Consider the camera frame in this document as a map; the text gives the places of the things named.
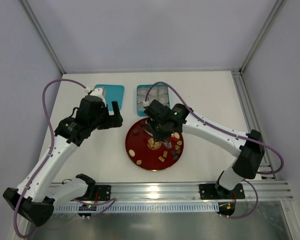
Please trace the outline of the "right black mount plate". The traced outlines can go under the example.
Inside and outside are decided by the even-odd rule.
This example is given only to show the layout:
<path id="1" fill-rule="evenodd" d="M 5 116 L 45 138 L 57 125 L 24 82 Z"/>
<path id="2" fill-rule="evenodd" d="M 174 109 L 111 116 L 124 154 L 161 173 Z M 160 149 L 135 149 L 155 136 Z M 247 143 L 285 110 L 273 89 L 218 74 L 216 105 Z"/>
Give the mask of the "right black mount plate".
<path id="1" fill-rule="evenodd" d="M 239 200 L 246 198 L 243 185 L 238 183 L 235 188 L 228 193 L 219 193 L 215 183 L 199 184 L 199 195 L 201 200 L 233 200 L 234 197 Z"/>

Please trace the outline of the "right frame post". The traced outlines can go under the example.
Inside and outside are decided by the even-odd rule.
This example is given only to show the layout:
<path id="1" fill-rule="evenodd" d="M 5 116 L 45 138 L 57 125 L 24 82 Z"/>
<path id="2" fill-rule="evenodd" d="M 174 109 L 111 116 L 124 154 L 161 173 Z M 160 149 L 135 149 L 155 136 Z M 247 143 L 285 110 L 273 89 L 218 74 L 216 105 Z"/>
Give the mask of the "right frame post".
<path id="1" fill-rule="evenodd" d="M 275 23 L 277 17 L 279 16 L 286 2 L 287 0 L 276 0 L 274 2 L 274 5 L 270 9 L 264 23 L 261 26 L 261 29 L 259 30 L 255 40 L 253 41 L 251 48 L 249 49 L 241 67 L 239 68 L 239 72 L 241 75 L 243 75 L 244 72 L 247 70 L 253 57 L 256 55 L 258 49 L 261 47 L 262 43 L 264 42 L 265 38 L 270 32 L 273 24 Z"/>

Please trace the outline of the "aluminium rail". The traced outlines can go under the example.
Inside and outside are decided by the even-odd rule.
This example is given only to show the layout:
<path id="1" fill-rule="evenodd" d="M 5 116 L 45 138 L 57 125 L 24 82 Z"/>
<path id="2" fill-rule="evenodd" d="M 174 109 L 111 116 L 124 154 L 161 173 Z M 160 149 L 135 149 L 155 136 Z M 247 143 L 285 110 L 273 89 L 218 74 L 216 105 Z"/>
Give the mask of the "aluminium rail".
<path id="1" fill-rule="evenodd" d="M 120 201 L 127 200 L 201 200 L 200 184 L 213 182 L 128 182 L 128 183 L 100 183 L 111 185 L 111 198 Z M 261 201 L 291 201 L 292 192 L 286 181 L 257 180 L 242 182 L 245 199 L 251 201 L 258 195 Z"/>

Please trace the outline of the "black mount plate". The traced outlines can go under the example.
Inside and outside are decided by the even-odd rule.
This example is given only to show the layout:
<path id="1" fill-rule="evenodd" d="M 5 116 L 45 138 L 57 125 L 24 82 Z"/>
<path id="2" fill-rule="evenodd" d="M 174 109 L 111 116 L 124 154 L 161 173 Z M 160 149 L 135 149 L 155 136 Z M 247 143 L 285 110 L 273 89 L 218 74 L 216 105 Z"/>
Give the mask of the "black mount plate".
<path id="1" fill-rule="evenodd" d="M 97 184 L 94 186 L 94 193 L 92 199 L 95 202 L 108 201 L 111 198 L 111 185 Z"/>
<path id="2" fill-rule="evenodd" d="M 199 195 L 201 200 L 233 200 L 234 197 L 239 200 L 246 198 L 243 185 L 238 183 L 235 188 L 228 193 L 219 193 L 215 183 L 199 184 Z"/>

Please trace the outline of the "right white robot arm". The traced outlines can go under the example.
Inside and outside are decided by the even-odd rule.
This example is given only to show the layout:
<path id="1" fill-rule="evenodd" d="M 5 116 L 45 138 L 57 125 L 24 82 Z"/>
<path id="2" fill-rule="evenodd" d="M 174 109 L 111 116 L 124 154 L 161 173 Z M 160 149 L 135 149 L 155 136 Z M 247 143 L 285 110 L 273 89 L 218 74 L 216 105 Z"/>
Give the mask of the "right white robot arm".
<path id="1" fill-rule="evenodd" d="M 149 134 L 155 141 L 166 143 L 173 133 L 185 133 L 204 139 L 235 158 L 220 174 L 214 186 L 222 199 L 231 197 L 241 181 L 256 177 L 265 154 L 260 132 L 252 130 L 245 133 L 210 123 L 181 103 L 175 104 L 173 108 L 157 100 L 145 101 L 143 105 L 144 113 L 149 117 Z"/>

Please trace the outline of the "frame post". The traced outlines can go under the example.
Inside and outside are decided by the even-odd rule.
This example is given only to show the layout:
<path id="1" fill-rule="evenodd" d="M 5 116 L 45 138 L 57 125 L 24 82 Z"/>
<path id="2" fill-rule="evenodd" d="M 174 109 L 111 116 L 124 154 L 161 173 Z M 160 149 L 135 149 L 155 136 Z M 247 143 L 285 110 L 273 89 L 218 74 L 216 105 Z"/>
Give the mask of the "frame post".
<path id="1" fill-rule="evenodd" d="M 241 75 L 243 75 L 244 72 L 247 70 L 253 57 L 256 55 L 258 49 L 261 47 L 262 43 L 264 42 L 265 38 L 270 32 L 273 24 L 275 23 L 277 17 L 279 16 L 286 2 L 287 0 L 276 0 L 274 2 L 274 5 L 270 9 L 264 23 L 261 26 L 261 29 L 259 30 L 255 40 L 253 41 L 251 48 L 249 49 L 241 67 L 239 68 L 239 72 Z"/>
<path id="2" fill-rule="evenodd" d="M 18 0 L 20 6 L 22 7 L 23 11 L 25 12 L 29 22 L 34 27 L 37 35 L 39 36 L 42 44 L 44 45 L 45 49 L 47 50 L 48 54 L 50 55 L 52 61 L 54 62 L 54 65 L 58 69 L 61 75 L 65 74 L 66 71 L 64 67 L 62 66 L 53 46 L 51 45 L 43 27 L 41 26 L 35 12 L 33 11 L 30 3 L 28 0 Z"/>

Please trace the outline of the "white round swirl chocolate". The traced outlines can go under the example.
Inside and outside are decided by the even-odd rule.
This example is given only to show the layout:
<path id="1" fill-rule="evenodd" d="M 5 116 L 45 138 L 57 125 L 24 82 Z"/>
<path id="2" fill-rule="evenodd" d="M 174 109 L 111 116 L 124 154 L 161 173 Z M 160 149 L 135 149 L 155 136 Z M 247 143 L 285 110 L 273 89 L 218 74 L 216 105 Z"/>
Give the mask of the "white round swirl chocolate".
<path id="1" fill-rule="evenodd" d="M 131 157 L 134 157 L 136 154 L 135 154 L 135 151 L 134 150 L 132 150 L 132 149 L 130 149 L 129 151 L 128 151 L 128 153 L 129 153 L 129 155 L 131 156 Z"/>

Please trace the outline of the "metal tongs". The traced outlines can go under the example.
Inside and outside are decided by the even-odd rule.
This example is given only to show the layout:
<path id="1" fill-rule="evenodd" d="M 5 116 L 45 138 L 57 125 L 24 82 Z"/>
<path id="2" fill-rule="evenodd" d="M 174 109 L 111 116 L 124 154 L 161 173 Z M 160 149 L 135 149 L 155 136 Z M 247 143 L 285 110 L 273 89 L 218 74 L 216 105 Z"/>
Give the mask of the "metal tongs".
<path id="1" fill-rule="evenodd" d="M 149 129 L 145 128 L 144 131 L 145 131 L 149 136 L 151 136 L 152 138 L 154 138 L 153 133 L 152 133 Z M 160 141 L 160 143 L 162 143 L 167 149 L 171 149 L 171 148 L 172 148 L 172 144 L 171 144 L 171 142 L 168 141 L 168 140 Z"/>

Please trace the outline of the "teal tin lid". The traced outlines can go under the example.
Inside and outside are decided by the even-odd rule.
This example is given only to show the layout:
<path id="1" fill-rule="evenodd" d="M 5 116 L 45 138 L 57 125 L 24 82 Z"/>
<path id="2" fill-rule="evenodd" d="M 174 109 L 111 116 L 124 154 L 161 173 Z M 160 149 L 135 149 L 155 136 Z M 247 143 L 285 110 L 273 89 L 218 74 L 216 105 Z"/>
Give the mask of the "teal tin lid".
<path id="1" fill-rule="evenodd" d="M 108 110 L 113 111 L 112 102 L 117 101 L 118 107 L 121 110 L 124 91 L 125 88 L 123 85 L 115 85 L 115 84 L 97 84 L 95 88 L 102 88 L 105 91 L 105 101 L 108 105 Z"/>

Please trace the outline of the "red round tray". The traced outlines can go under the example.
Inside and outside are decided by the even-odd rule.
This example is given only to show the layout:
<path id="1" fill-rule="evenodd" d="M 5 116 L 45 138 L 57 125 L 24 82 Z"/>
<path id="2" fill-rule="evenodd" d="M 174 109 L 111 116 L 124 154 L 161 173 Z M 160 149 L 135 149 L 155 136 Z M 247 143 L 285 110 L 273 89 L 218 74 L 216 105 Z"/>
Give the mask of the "red round tray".
<path id="1" fill-rule="evenodd" d="M 125 150 L 130 160 L 137 165 L 137 160 L 142 163 L 138 167 L 148 171 L 162 171 L 172 167 L 181 158 L 184 151 L 184 137 L 180 132 L 174 132 L 168 138 L 172 148 L 166 148 L 160 141 L 155 142 L 154 138 L 148 135 L 144 129 L 149 129 L 149 118 L 142 118 L 134 123 L 128 130 L 125 137 Z M 129 155 L 129 150 L 134 150 L 135 156 Z"/>

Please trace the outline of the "left black mount plate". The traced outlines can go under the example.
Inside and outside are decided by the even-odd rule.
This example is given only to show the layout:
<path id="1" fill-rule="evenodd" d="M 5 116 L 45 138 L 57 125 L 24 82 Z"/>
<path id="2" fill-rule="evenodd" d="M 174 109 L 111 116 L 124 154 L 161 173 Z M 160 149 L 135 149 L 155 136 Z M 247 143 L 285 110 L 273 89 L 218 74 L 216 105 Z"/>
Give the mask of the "left black mount plate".
<path id="1" fill-rule="evenodd" d="M 111 198 L 111 185 L 97 184 L 94 186 L 94 193 L 92 199 L 95 202 L 108 201 Z"/>

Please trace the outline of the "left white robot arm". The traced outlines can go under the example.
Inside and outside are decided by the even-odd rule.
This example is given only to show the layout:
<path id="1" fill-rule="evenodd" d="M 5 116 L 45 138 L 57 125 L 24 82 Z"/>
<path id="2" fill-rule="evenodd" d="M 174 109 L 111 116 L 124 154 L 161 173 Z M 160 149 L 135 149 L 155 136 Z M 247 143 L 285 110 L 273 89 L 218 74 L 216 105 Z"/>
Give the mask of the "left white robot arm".
<path id="1" fill-rule="evenodd" d="M 72 200 L 90 200 L 96 193 L 96 182 L 81 173 L 70 182 L 49 191 L 49 187 L 68 158 L 94 130 L 119 128 L 123 124 L 117 101 L 112 101 L 113 114 L 97 96 L 86 95 L 79 107 L 58 124 L 54 140 L 45 156 L 36 164 L 26 179 L 16 188 L 8 187 L 3 198 L 18 214 L 36 227 L 44 225 L 54 210 Z"/>

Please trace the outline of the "left frame post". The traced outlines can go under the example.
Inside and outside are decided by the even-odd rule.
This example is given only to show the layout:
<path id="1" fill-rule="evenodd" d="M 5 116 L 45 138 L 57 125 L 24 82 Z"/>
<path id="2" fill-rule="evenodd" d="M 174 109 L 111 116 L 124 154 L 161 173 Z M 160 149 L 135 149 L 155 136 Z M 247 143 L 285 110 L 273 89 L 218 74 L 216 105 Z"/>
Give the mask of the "left frame post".
<path id="1" fill-rule="evenodd" d="M 52 61 L 54 62 L 54 65 L 58 69 L 61 75 L 65 74 L 66 71 L 64 67 L 62 66 L 53 46 L 51 45 L 43 27 L 41 26 L 35 12 L 33 11 L 30 3 L 28 0 L 18 0 L 20 6 L 22 7 L 23 11 L 25 12 L 29 22 L 34 27 L 37 35 L 39 36 L 42 44 L 44 45 L 45 49 L 47 50 L 48 54 L 50 55 Z"/>

